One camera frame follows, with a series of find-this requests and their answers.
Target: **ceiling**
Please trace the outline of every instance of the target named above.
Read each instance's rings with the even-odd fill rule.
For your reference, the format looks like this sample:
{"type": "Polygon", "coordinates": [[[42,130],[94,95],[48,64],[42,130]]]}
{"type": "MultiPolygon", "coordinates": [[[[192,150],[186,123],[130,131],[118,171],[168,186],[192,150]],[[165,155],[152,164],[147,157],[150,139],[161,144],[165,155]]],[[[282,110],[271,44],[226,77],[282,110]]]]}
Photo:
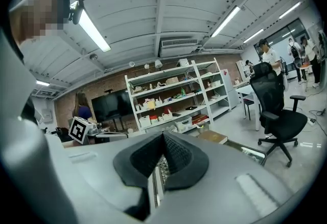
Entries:
{"type": "Polygon", "coordinates": [[[160,57],[163,39],[197,39],[198,49],[192,54],[208,54],[208,50],[240,54],[246,38],[261,28],[272,29],[278,16],[298,1],[306,0],[85,0],[85,9],[110,51],[102,52],[72,23],[57,36],[25,42],[21,50],[36,79],[51,83],[49,87],[37,85],[33,95],[55,99],[128,68],[130,61],[136,65],[153,62],[160,57]],[[239,13],[219,35],[210,38],[235,5],[241,7],[239,13]],[[91,60],[91,54],[97,60],[91,60]]]}

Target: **tv screen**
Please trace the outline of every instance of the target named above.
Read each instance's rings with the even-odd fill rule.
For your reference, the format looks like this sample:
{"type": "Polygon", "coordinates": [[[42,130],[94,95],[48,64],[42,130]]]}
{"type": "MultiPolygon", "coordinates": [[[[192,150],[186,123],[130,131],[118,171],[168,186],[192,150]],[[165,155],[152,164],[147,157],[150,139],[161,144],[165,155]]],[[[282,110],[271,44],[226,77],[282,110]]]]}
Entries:
{"type": "Polygon", "coordinates": [[[92,106],[97,122],[108,121],[133,114],[126,89],[92,99],[92,106]]]}

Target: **red brick wall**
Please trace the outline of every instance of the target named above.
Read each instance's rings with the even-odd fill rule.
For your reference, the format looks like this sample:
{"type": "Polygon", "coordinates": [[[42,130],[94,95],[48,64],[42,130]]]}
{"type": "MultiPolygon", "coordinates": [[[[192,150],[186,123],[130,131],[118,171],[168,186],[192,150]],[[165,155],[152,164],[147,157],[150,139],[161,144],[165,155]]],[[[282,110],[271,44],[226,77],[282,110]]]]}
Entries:
{"type": "MultiPolygon", "coordinates": [[[[202,56],[188,57],[187,59],[189,63],[191,63],[191,60],[194,60],[196,63],[201,63],[206,61],[212,61],[214,57],[216,58],[220,69],[228,69],[232,81],[236,77],[240,78],[240,73],[236,66],[236,62],[238,60],[241,60],[240,55],[202,55],[202,56]]],[[[162,61],[163,67],[161,69],[164,70],[164,69],[174,68],[176,66],[177,61],[178,59],[170,59],[170,60],[162,61]]],[[[156,71],[153,63],[150,64],[150,71],[151,72],[156,71]]],[[[104,93],[104,91],[108,89],[112,89],[113,91],[119,91],[121,89],[126,88],[125,75],[127,75],[128,78],[132,78],[135,75],[140,76],[146,73],[147,72],[145,71],[143,66],[127,69],[121,72],[117,72],[115,74],[108,75],[107,77],[101,78],[97,81],[91,82],[57,99],[55,101],[55,112],[56,112],[58,127],[68,127],[68,119],[72,117],[72,112],[75,105],[75,93],[77,91],[82,91],[86,94],[89,105],[91,107],[93,117],[95,119],[91,99],[105,95],[106,93],[104,93]]],[[[186,90],[186,93],[190,90],[188,86],[183,88],[186,90]]],[[[175,88],[170,91],[166,91],[165,95],[167,94],[167,96],[173,96],[179,91],[180,91],[179,88],[177,89],[175,88]]],[[[188,107],[190,105],[193,105],[193,98],[180,101],[176,104],[172,104],[172,108],[173,111],[177,111],[185,107],[188,107]]],[[[156,112],[161,113],[162,110],[156,109],[156,112]]],[[[121,129],[120,122],[117,120],[116,123],[118,129],[121,129]]],[[[133,128],[134,130],[137,130],[137,125],[133,114],[123,117],[123,123],[125,129],[133,128]]]]}

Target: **white floor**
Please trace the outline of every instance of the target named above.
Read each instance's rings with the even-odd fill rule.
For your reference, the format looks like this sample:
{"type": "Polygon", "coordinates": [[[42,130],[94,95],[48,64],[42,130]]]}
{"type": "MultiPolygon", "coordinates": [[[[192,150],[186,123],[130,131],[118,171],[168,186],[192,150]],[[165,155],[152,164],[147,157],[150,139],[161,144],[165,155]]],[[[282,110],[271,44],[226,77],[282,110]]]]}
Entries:
{"type": "MultiPolygon", "coordinates": [[[[312,82],[309,82],[307,92],[304,91],[304,85],[299,85],[297,80],[289,84],[289,90],[285,92],[285,107],[292,109],[293,100],[289,99],[291,95],[309,96],[305,101],[299,101],[298,112],[305,114],[307,117],[314,118],[310,110],[323,110],[326,108],[327,90],[322,92],[320,88],[312,88],[312,82]]],[[[255,130],[254,106],[250,106],[251,121],[248,116],[244,117],[244,108],[239,104],[230,112],[226,112],[215,119],[213,130],[228,136],[228,139],[253,147],[259,150],[268,151],[272,144],[262,143],[258,146],[258,139],[264,138],[264,129],[255,130]]],[[[318,122],[327,132],[327,114],[318,117],[318,122]]],[[[275,149],[268,157],[265,168],[278,176],[293,192],[298,191],[304,184],[310,182],[317,174],[326,155],[327,137],[317,125],[307,124],[303,131],[297,136],[298,146],[294,147],[293,143],[286,143],[290,155],[293,158],[292,166],[286,167],[288,158],[280,148],[275,149]]]]}

